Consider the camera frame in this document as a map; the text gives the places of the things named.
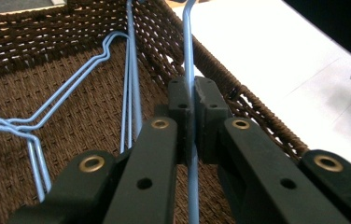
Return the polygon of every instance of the white table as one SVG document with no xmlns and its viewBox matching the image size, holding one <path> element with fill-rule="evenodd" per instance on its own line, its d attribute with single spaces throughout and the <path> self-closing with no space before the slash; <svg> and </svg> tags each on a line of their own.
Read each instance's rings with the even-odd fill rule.
<svg viewBox="0 0 351 224">
<path fill-rule="evenodd" d="M 351 162 L 349 52 L 280 0 L 216 0 L 191 18 L 203 45 L 309 148 Z"/>
</svg>

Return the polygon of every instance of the blue coated wire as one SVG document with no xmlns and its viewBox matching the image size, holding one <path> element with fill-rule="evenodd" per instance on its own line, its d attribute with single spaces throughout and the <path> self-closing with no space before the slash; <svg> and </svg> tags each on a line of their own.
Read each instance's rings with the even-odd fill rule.
<svg viewBox="0 0 351 224">
<path fill-rule="evenodd" d="M 127 2 L 127 17 L 128 17 L 128 32 L 126 35 L 122 32 L 112 32 L 103 41 L 104 52 L 100 55 L 92 57 L 82 67 L 80 67 L 29 119 L 1 119 L 0 118 L 0 132 L 13 133 L 19 137 L 27 140 L 27 147 L 29 157 L 33 169 L 35 185 L 40 202 L 45 198 L 45 190 L 42 185 L 42 180 L 45 184 L 47 192 L 50 191 L 51 183 L 49 178 L 48 167 L 45 163 L 44 154 L 39 139 L 30 134 L 31 131 L 37 130 L 45 125 L 50 117 L 57 111 L 63 102 L 70 96 L 70 94 L 77 88 L 77 86 L 91 73 L 99 63 L 104 62 L 110 58 L 109 46 L 113 39 L 117 36 L 127 38 L 126 62 L 125 62 L 125 83 L 123 91 L 123 105 L 122 105 L 122 128 L 121 128 L 121 152 L 124 150 L 125 144 L 125 123 L 126 110 L 128 111 L 127 125 L 128 125 L 128 147 L 132 147 L 133 131 L 132 131 L 132 111 L 134 112 L 134 131 L 138 136 L 142 127 L 142 113 L 141 100 L 138 80 L 137 56 L 135 49 L 135 37 L 133 28 L 133 13 L 132 0 Z M 27 124 L 35 121 L 41 116 L 52 104 L 45 116 L 36 125 L 17 125 Z"/>
<path fill-rule="evenodd" d="M 107 36 L 103 42 L 104 53 L 98 56 L 94 56 L 87 63 L 85 63 L 75 74 L 73 74 L 29 119 L 0 119 L 0 132 L 9 132 L 13 133 L 17 136 L 24 137 L 27 139 L 27 146 L 29 151 L 29 156 L 31 160 L 31 164 L 33 167 L 33 174 L 35 178 L 35 185 L 37 188 L 37 194 L 39 200 L 42 201 L 45 197 L 45 191 L 41 182 L 44 180 L 45 187 L 47 192 L 50 191 L 51 183 L 49 179 L 49 172 L 47 165 L 45 163 L 44 154 L 42 152 L 42 147 L 40 145 L 39 139 L 29 134 L 30 131 L 41 128 L 45 122 L 52 116 L 52 114 L 59 108 L 59 106 L 68 98 L 68 96 L 72 93 L 72 91 L 80 84 L 80 82 L 91 72 L 91 70 L 97 66 L 98 63 L 106 61 L 110 57 L 109 45 L 112 40 L 117 36 L 123 36 L 128 38 L 128 36 L 121 32 L 113 32 L 109 36 Z M 129 64 L 129 57 L 126 57 L 126 64 Z M 58 98 L 63 91 L 77 78 L 77 81 L 65 92 L 65 94 L 60 98 L 60 100 L 50 109 L 50 111 L 46 114 L 46 116 L 38 122 L 38 124 L 34 126 L 27 125 L 14 125 L 12 123 L 28 123 L 34 121 L 39 117 L 55 100 Z"/>
<path fill-rule="evenodd" d="M 130 40 L 130 60 L 132 62 L 133 68 L 133 107 L 134 107 L 134 131 L 135 135 L 138 136 L 141 127 L 143 125 L 142 110 L 141 110 L 141 100 L 140 100 L 140 86 L 138 80 L 138 67 L 137 67 L 137 53 L 135 47 L 135 36 L 134 36 L 134 24 L 133 24 L 133 11 L 132 11 L 132 1 L 127 0 L 126 11 L 127 11 L 127 28 Z"/>
<path fill-rule="evenodd" d="M 42 202 L 45 198 L 45 191 L 44 188 L 42 186 L 42 182 L 41 182 L 41 176 L 39 173 L 39 169 L 38 169 L 38 165 L 37 165 L 37 161 L 36 161 L 36 155 L 35 155 L 35 151 L 34 151 L 34 146 L 33 143 L 35 145 L 36 148 L 40 148 L 41 144 L 39 142 L 39 139 L 29 133 L 21 133 L 18 132 L 8 126 L 4 126 L 4 125 L 0 125 L 0 132 L 5 132 L 5 133 L 13 133 L 19 137 L 25 138 L 28 140 L 29 144 L 28 144 L 28 152 L 29 152 L 29 157 L 30 157 L 30 163 L 32 166 L 32 170 L 33 170 L 33 176 L 34 176 L 34 180 L 35 180 L 35 186 L 36 186 L 36 190 L 37 190 L 37 194 L 38 194 L 38 199 L 40 202 Z"/>
<path fill-rule="evenodd" d="M 129 83 L 128 83 L 128 148 L 132 147 L 132 142 L 133 142 L 133 131 L 132 131 L 132 120 L 133 120 L 133 98 L 132 98 L 132 93 L 133 93 L 133 84 L 132 84 L 132 74 L 129 73 Z"/>
<path fill-rule="evenodd" d="M 192 123 L 192 146 L 188 150 L 188 206 L 189 206 L 189 223 L 199 223 L 199 179 L 198 179 L 198 155 L 195 145 L 195 115 L 194 115 L 194 86 L 195 75 L 193 71 L 193 45 L 192 33 L 190 26 L 190 12 L 195 4 L 195 0 L 189 0 L 183 11 L 184 25 L 184 54 L 185 54 L 185 79 L 188 83 L 188 92 L 190 96 L 190 110 Z"/>
<path fill-rule="evenodd" d="M 91 66 L 89 68 L 87 68 L 87 70 L 75 81 L 75 83 L 65 92 L 64 95 L 62 95 L 62 97 L 59 99 L 58 102 L 56 102 L 56 104 L 50 109 L 50 111 L 45 115 L 45 117 L 40 120 L 36 125 L 33 125 L 33 126 L 27 126 L 27 125 L 22 125 L 22 126 L 18 126 L 17 127 L 17 130 L 20 130 L 20 131 L 27 131 L 27 132 L 30 132 L 30 131 L 33 131 L 33 130 L 36 130 L 36 129 L 39 129 L 41 128 L 47 121 L 48 119 L 54 114 L 54 112 L 56 112 L 56 110 L 60 107 L 60 105 L 62 105 L 62 103 L 69 97 L 69 95 L 71 95 L 71 93 L 74 91 L 74 89 L 77 88 L 77 86 L 90 74 L 90 72 L 93 70 L 93 68 L 95 68 L 99 63 L 102 63 L 106 60 L 109 59 L 110 57 L 110 51 L 109 51 L 109 45 L 112 43 L 112 41 L 114 40 L 115 37 L 117 36 L 123 36 L 123 37 L 128 37 L 126 34 L 124 33 L 121 33 L 121 32 L 114 32 L 114 33 L 111 33 L 109 35 L 109 38 L 108 40 L 103 43 L 103 47 L 105 49 L 105 52 L 103 52 L 103 54 L 101 55 L 98 55 L 98 56 L 94 56 L 92 58 L 92 60 L 89 60 L 88 63 L 91 63 L 91 61 L 93 61 L 93 63 L 91 64 Z M 72 79 L 75 79 L 76 77 L 78 77 L 80 75 L 80 72 L 81 72 L 81 69 L 79 69 L 73 76 L 72 76 Z M 50 103 L 44 103 L 44 106 L 41 106 L 41 108 L 39 108 L 39 113 L 35 113 L 33 115 L 34 118 L 38 117 L 40 113 L 42 113 L 46 107 L 48 107 L 53 101 L 55 98 L 57 98 L 62 91 L 64 91 L 63 86 L 61 87 L 61 90 L 59 91 L 56 91 L 55 92 L 55 97 L 52 98 L 50 97 L 50 99 L 48 100 L 51 101 Z M 9 122 L 30 122 L 31 119 L 26 119 L 26 121 L 24 121 L 24 119 L 9 119 L 8 121 Z"/>
<path fill-rule="evenodd" d="M 126 49 L 126 61 L 129 59 L 129 45 Z M 125 135 L 126 135 L 126 111 L 127 111 L 127 100 L 128 100 L 128 86 L 129 86 L 129 62 L 125 63 L 125 76 L 123 83 L 123 100 L 122 100 L 122 119 L 120 124 L 120 153 L 125 150 Z"/>
</svg>

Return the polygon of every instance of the wicker basket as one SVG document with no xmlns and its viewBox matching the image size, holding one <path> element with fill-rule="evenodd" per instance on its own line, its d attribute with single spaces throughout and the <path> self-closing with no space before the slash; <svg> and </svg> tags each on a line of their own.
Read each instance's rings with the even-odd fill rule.
<svg viewBox="0 0 351 224">
<path fill-rule="evenodd" d="M 93 55 L 111 31 L 126 32 L 126 1 L 68 0 L 68 5 L 0 15 L 0 117 L 27 118 Z M 144 118 L 166 104 L 169 80 L 183 76 L 182 23 L 162 0 L 134 2 Z M 50 121 L 35 132 L 42 140 L 50 177 L 89 149 L 119 151 L 125 43 L 77 88 Z M 307 150 L 248 88 L 196 39 L 195 65 L 218 87 L 235 116 L 252 118 L 293 159 Z M 175 218 L 188 221 L 186 168 L 178 167 Z M 202 223 L 232 222 L 216 166 L 200 164 Z M 26 143 L 0 133 L 0 223 L 24 204 L 38 203 Z"/>
</svg>

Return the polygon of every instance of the brass grommet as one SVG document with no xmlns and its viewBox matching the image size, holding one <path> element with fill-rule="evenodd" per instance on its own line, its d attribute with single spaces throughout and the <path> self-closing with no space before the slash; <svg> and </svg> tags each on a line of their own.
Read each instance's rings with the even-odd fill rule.
<svg viewBox="0 0 351 224">
<path fill-rule="evenodd" d="M 331 172 L 341 172 L 344 169 L 340 162 L 330 156 L 317 155 L 315 156 L 314 161 L 317 166 Z"/>
<path fill-rule="evenodd" d="M 236 119 L 232 122 L 233 127 L 237 129 L 249 129 L 249 123 L 247 121 L 244 121 L 242 119 Z"/>
<path fill-rule="evenodd" d="M 164 119 L 155 119 L 154 121 L 152 121 L 151 125 L 156 129 L 165 129 L 170 125 L 170 123 L 169 121 Z"/>
<path fill-rule="evenodd" d="M 79 164 L 79 170 L 84 173 L 92 173 L 102 168 L 104 163 L 103 157 L 97 155 L 89 156 Z"/>
</svg>

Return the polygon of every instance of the wicker weave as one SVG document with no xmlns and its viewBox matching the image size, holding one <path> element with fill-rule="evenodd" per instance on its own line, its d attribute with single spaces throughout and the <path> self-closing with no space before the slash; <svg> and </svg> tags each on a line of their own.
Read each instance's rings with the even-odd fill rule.
<svg viewBox="0 0 351 224">
<path fill-rule="evenodd" d="M 183 76 L 182 23 L 162 0 L 134 3 L 144 118 L 166 104 L 166 85 Z M 125 1 L 68 0 L 65 7 L 0 16 L 0 117 L 27 118 L 93 55 L 111 31 L 126 32 Z M 248 88 L 196 39 L 195 64 L 218 84 L 236 116 L 254 119 L 297 160 L 307 150 Z M 77 154 L 94 148 L 118 153 L 125 43 L 79 86 L 39 131 L 52 179 Z M 216 166 L 200 165 L 202 223 L 232 222 Z M 186 223 L 186 168 L 178 167 L 175 216 Z M 0 133 L 0 223 L 24 204 L 35 204 L 26 145 Z"/>
</svg>

